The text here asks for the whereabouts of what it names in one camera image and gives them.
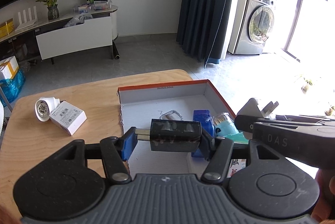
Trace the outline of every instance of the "barcode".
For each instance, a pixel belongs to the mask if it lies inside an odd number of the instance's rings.
[[[69,110],[69,109],[64,109],[64,111],[62,111],[62,112],[59,114],[59,116],[62,117],[64,114],[67,113],[68,110]]]

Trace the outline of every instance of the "washing machine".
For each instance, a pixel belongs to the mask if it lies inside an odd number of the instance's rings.
[[[275,23],[276,0],[238,0],[228,51],[261,54]]]

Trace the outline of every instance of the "white cardboard box with yellow tape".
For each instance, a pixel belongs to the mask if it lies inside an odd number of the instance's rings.
[[[12,79],[17,71],[19,65],[17,64],[15,56],[0,61],[0,80]]]

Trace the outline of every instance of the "curtain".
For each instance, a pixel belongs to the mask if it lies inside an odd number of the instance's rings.
[[[182,0],[177,42],[199,61],[219,63],[232,0]]]

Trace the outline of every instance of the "white power adapter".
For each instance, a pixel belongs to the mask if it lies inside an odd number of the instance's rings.
[[[46,122],[50,119],[49,114],[60,104],[59,98],[41,97],[35,104],[35,113],[39,121]]]

